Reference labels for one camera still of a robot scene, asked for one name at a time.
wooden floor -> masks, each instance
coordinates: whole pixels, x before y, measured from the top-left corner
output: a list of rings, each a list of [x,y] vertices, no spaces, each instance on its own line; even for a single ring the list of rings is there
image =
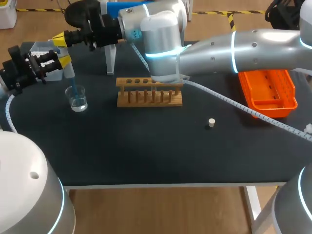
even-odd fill
[[[193,11],[266,10],[272,0],[194,0]],[[67,1],[61,0],[66,7]],[[56,0],[18,0],[18,8],[57,8]],[[234,15],[238,31],[270,28],[263,15]],[[16,27],[0,30],[0,61],[7,48],[47,40],[70,29],[61,13],[18,12]],[[193,15],[186,40],[229,33],[227,17]],[[261,206],[275,188],[257,188]],[[239,188],[80,190],[74,206],[76,234],[247,234],[249,222]]]

test tube rack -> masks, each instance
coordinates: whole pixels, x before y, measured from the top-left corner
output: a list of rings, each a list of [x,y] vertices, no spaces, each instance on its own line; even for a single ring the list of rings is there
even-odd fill
[[[117,107],[166,107],[182,106],[181,87],[183,83],[165,84],[151,78],[117,78]],[[125,87],[145,87],[144,91],[125,91]],[[156,90],[162,87],[173,87],[174,90]]]

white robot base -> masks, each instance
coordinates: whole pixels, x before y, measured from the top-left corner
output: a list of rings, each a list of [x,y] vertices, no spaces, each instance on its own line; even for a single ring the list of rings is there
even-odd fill
[[[73,204],[42,150],[11,132],[0,150],[0,234],[73,234]]]

orange plastic rack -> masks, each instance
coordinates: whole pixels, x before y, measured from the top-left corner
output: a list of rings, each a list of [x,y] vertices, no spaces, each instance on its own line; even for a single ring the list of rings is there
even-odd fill
[[[295,86],[286,70],[238,73],[249,108],[271,118],[286,117],[298,106]]]

black tabletop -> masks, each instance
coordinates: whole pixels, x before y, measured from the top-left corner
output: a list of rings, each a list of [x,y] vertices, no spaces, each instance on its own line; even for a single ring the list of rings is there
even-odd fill
[[[29,49],[24,43],[22,49]],[[24,90],[11,104],[17,131],[45,153],[64,185],[286,182],[312,162],[312,144],[185,85],[183,107],[117,108],[116,77],[106,76],[103,50],[69,49],[88,109],[71,110],[65,79]],[[117,45],[117,77],[148,77],[132,48]],[[312,92],[291,73],[298,108],[281,121],[303,130],[312,122]],[[192,81],[246,104],[236,75]],[[9,130],[0,103],[0,125]],[[206,127],[209,118],[214,128]]]

